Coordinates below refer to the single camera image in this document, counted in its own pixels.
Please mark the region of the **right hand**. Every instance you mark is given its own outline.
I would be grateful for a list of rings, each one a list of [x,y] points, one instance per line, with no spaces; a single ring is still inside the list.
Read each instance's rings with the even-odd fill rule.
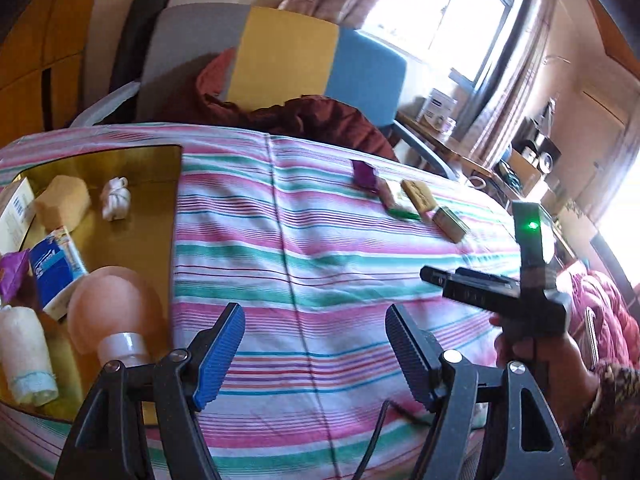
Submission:
[[[535,361],[542,366],[542,391],[563,431],[582,420],[585,410],[596,400],[599,378],[582,362],[578,345],[569,334],[525,338],[514,344],[501,334],[494,346],[498,367],[506,367],[511,361]]]

